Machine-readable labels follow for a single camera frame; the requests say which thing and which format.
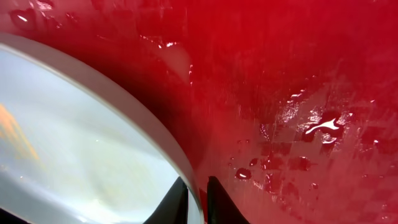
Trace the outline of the light blue plate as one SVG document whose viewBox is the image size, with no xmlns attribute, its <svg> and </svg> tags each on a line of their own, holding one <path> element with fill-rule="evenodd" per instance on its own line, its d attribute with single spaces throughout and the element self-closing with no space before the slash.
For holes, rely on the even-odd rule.
<svg viewBox="0 0 398 224">
<path fill-rule="evenodd" d="M 1 209 L 27 223 L 144 223 L 193 169 L 139 100 L 87 64 L 1 34 Z"/>
</svg>

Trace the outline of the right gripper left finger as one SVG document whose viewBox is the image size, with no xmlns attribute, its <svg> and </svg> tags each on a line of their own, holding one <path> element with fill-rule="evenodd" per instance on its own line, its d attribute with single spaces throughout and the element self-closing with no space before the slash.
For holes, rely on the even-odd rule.
<svg viewBox="0 0 398 224">
<path fill-rule="evenodd" d="M 188 189 L 178 177 L 144 224 L 187 224 Z"/>
</svg>

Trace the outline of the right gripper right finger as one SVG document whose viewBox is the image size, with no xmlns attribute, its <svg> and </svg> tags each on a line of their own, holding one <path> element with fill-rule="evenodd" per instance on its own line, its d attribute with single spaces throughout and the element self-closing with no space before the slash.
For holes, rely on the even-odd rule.
<svg viewBox="0 0 398 224">
<path fill-rule="evenodd" d="M 249 224 L 215 176 L 207 184 L 207 217 L 208 224 Z"/>
</svg>

